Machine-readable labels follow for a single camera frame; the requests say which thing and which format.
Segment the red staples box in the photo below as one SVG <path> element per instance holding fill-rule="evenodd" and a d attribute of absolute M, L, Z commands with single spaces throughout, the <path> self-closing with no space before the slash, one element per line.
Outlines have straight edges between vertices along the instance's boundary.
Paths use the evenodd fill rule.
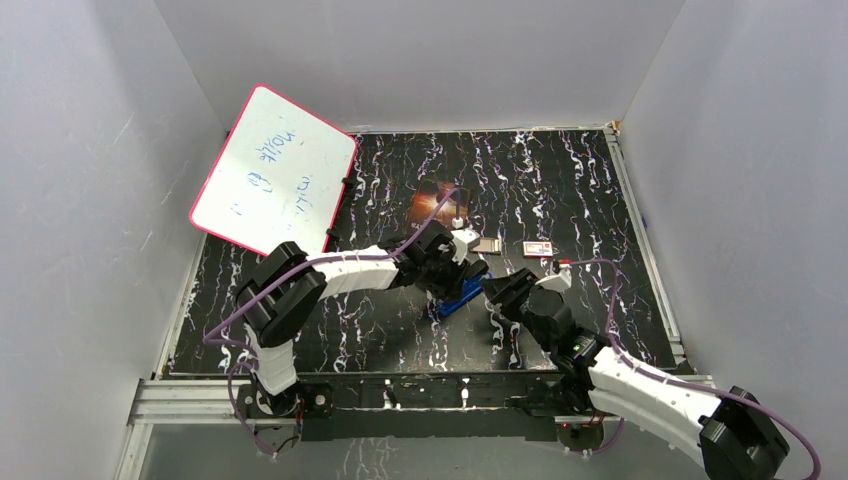
<path fill-rule="evenodd" d="M 524 241 L 522 251 L 526 257 L 550 258 L 554 255 L 553 245 L 549 241 Z"/>

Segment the staples box tray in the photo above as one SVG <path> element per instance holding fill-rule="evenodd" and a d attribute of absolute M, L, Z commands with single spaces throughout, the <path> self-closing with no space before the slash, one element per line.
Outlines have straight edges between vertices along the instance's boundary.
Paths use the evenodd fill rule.
<path fill-rule="evenodd" d="M 478 254 L 501 255 L 502 242 L 498 238 L 480 237 L 478 243 L 471 248 L 471 251 Z"/>

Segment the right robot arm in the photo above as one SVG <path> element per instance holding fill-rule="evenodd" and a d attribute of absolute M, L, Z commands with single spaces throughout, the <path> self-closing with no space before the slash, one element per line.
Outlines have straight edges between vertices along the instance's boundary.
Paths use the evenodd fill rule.
<path fill-rule="evenodd" d="M 498 313 L 521 324 L 562 375 L 559 392 L 577 414 L 622 417 L 666 441 L 711 479 L 773 479 L 790 446 L 758 399 L 684 381 L 633 358 L 609 336 L 579 325 L 566 303 L 570 275 L 528 269 L 484 278 Z"/>

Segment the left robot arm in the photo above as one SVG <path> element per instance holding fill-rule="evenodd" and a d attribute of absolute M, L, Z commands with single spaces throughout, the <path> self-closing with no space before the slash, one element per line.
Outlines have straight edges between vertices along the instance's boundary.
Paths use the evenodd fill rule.
<path fill-rule="evenodd" d="M 241 287 L 236 319 L 245 323 L 256 355 L 252 376 L 260 403 L 275 416 L 294 411 L 294 338 L 328 297 L 364 290 L 415 286 L 438 302 L 462 299 L 467 283 L 489 270 L 468 255 L 480 236 L 435 222 L 408 237 L 394 236 L 364 249 L 309 255 L 297 243 L 280 244 Z"/>

